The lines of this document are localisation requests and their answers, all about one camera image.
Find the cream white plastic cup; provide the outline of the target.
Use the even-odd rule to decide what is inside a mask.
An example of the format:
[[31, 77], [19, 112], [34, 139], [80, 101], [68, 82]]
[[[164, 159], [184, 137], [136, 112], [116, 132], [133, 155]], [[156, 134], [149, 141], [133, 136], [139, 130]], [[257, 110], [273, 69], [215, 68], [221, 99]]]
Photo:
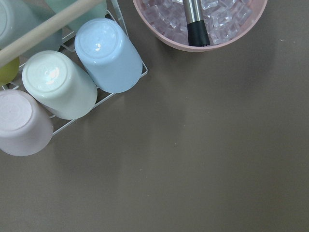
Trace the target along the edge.
[[98, 97], [91, 77], [66, 55], [52, 50], [39, 52], [26, 62], [22, 82], [31, 96], [66, 120], [88, 114]]

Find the light blue plastic cup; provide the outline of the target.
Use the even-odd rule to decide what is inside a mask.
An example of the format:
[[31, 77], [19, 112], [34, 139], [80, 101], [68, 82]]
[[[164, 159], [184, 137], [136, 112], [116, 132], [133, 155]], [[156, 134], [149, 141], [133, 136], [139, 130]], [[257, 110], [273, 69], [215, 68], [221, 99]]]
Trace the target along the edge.
[[95, 18], [78, 30], [75, 51], [94, 83], [108, 93], [122, 93], [136, 85], [143, 63], [136, 48], [113, 20]]

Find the grey-blue plastic cup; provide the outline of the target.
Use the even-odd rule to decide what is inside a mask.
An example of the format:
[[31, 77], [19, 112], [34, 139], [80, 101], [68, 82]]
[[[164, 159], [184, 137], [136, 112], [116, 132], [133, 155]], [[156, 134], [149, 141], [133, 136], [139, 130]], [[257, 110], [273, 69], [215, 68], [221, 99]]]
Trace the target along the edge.
[[[47, 9], [23, 0], [2, 0], [0, 2], [0, 48], [4, 49], [54, 14]], [[31, 57], [45, 50], [58, 51], [62, 45], [62, 30], [58, 30], [33, 48], [22, 54]]]

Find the yellow-green plastic cup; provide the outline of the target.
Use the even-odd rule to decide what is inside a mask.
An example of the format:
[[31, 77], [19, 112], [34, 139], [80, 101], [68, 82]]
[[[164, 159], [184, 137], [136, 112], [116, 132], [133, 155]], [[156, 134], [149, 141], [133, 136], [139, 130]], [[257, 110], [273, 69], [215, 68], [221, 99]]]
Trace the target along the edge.
[[14, 60], [7, 63], [5, 66], [0, 69], [0, 85], [6, 85], [9, 82], [13, 81], [17, 76], [19, 71], [19, 57], [16, 57]]

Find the steel muddler black tip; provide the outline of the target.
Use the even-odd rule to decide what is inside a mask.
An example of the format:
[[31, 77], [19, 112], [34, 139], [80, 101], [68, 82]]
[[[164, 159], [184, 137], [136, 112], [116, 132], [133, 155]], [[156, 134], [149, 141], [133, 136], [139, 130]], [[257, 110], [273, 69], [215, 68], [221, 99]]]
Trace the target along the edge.
[[200, 0], [183, 0], [187, 22], [188, 44], [204, 47], [210, 45], [206, 25], [203, 19]]

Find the pale pink plastic cup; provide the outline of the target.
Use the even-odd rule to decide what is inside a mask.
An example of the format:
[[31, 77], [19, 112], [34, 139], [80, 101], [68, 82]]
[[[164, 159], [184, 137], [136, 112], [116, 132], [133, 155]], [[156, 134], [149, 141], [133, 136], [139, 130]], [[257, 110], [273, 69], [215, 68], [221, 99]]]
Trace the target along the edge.
[[44, 149], [53, 135], [47, 112], [29, 94], [14, 89], [0, 92], [0, 149], [29, 156]]

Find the mint green plastic cup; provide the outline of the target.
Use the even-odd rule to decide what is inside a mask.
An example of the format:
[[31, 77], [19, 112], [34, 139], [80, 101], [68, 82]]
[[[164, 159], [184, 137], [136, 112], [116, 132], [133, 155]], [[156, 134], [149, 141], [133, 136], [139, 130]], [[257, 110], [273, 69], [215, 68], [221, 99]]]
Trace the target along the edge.
[[[56, 14], [61, 12], [63, 9], [70, 6], [71, 4], [75, 3], [75, 0], [45, 0], [45, 2]], [[107, 13], [107, 2], [103, 0], [100, 4], [91, 8], [90, 10], [88, 10], [75, 20], [69, 22], [66, 26], [70, 30], [77, 32], [79, 28], [87, 21], [95, 18], [104, 18], [106, 13]]]

